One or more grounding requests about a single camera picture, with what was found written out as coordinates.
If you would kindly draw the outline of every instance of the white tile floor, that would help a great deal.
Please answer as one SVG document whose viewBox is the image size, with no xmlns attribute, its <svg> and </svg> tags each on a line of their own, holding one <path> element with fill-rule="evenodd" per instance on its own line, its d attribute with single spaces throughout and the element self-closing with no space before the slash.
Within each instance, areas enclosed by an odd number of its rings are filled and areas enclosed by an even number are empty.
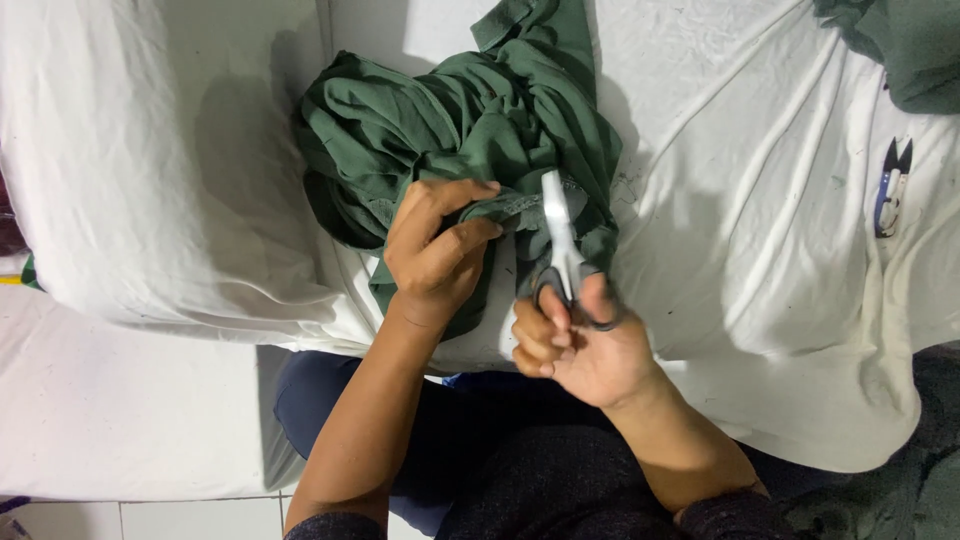
<svg viewBox="0 0 960 540">
<path fill-rule="evenodd" d="M 32 503 L 13 517 L 34 540 L 280 540 L 290 492 L 184 503 Z M 427 537 L 391 515 L 391 540 Z"/>
</svg>

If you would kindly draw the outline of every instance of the person's left hand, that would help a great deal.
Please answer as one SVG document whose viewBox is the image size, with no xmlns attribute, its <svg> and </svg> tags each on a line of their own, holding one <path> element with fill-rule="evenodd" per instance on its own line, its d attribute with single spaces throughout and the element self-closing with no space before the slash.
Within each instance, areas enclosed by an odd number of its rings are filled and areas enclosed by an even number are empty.
<svg viewBox="0 0 960 540">
<path fill-rule="evenodd" d="M 444 216 L 499 192 L 499 183 L 475 180 L 420 180 L 407 187 L 383 253 L 397 287 L 391 307 L 407 321 L 443 331 L 473 293 L 487 242 L 503 228 L 481 217 L 437 231 Z"/>
</svg>

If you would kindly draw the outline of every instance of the scissors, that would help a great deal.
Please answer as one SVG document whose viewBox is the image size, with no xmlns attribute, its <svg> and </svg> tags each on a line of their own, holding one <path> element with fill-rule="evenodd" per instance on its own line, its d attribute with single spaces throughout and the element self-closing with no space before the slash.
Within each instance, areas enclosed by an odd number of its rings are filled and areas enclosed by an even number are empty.
<svg viewBox="0 0 960 540">
<path fill-rule="evenodd" d="M 897 232 L 897 218 L 900 217 L 900 203 L 906 180 L 910 175 L 910 163 L 913 161 L 913 140 L 906 143 L 903 154 L 897 158 L 897 140 L 894 138 L 887 149 L 883 161 L 883 174 L 880 176 L 880 188 L 876 192 L 874 206 L 874 235 L 877 238 L 889 238 Z"/>
<path fill-rule="evenodd" d="M 546 227 L 550 231 L 553 253 L 550 256 L 550 266 L 540 272 L 537 283 L 534 285 L 534 306 L 540 309 L 540 291 L 550 285 L 571 315 L 576 314 L 581 317 L 594 330 L 613 330 L 623 319 L 623 309 L 617 299 L 614 298 L 615 314 L 609 323 L 598 323 L 593 320 L 578 302 L 584 279 L 600 273 L 600 269 L 587 262 L 573 243 L 573 227 L 570 224 L 570 213 L 566 205 L 564 187 L 560 182 L 560 173 L 550 171 L 543 175 L 541 181 L 543 183 L 543 215 L 546 217 Z"/>
</svg>

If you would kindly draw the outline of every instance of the hand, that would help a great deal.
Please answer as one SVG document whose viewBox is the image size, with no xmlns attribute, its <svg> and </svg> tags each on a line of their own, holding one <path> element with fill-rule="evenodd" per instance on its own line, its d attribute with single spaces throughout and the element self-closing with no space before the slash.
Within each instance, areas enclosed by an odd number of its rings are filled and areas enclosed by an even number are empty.
<svg viewBox="0 0 960 540">
<path fill-rule="evenodd" d="M 383 260 L 397 286 L 391 307 L 410 323 L 442 332 L 473 293 L 487 242 L 503 228 L 486 218 L 454 225 L 439 236 L 445 215 L 492 199 L 496 182 L 420 180 L 407 187 L 387 233 Z"/>
<path fill-rule="evenodd" d="M 606 286 L 603 274 L 593 274 L 581 287 L 580 305 L 598 322 L 612 320 L 617 309 Z M 540 292 L 540 308 L 543 313 L 529 298 L 514 305 L 514 363 L 527 377 L 553 378 L 580 401 L 609 409 L 629 402 L 660 370 L 636 313 L 626 313 L 610 331 L 571 326 L 570 313 L 549 285 Z"/>
</svg>

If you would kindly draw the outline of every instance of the scissor handle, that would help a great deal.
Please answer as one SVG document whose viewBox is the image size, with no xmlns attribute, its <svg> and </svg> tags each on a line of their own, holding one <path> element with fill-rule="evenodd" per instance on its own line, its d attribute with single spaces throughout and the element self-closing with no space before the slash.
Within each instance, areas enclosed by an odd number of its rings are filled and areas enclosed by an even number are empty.
<svg viewBox="0 0 960 540">
<path fill-rule="evenodd" d="M 593 266 L 589 262 L 581 262 L 578 268 L 579 276 L 571 276 L 571 279 L 576 279 L 576 283 L 571 283 L 570 287 L 573 289 L 574 298 L 569 298 L 566 296 L 564 290 L 564 281 L 560 277 L 560 271 L 557 270 L 554 266 L 547 266 L 540 275 L 537 277 L 537 283 L 534 285 L 534 307 L 537 308 L 537 311 L 543 313 L 543 309 L 540 308 L 540 292 L 543 291 L 543 288 L 547 285 L 553 287 L 554 292 L 557 293 L 557 297 L 560 298 L 560 302 L 566 307 L 566 310 L 571 314 L 574 310 L 581 312 L 583 317 L 587 319 L 588 324 L 593 327 L 596 331 L 611 331 L 620 325 L 620 322 L 623 321 L 623 308 L 620 304 L 619 298 L 613 292 L 612 284 L 607 283 L 607 294 L 610 295 L 613 300 L 613 319 L 607 323 L 598 323 L 593 320 L 593 317 L 577 302 L 576 295 L 580 289 L 580 282 L 587 278 L 587 276 L 592 276 L 593 274 L 599 274 L 600 269 L 596 266 Z"/>
</svg>

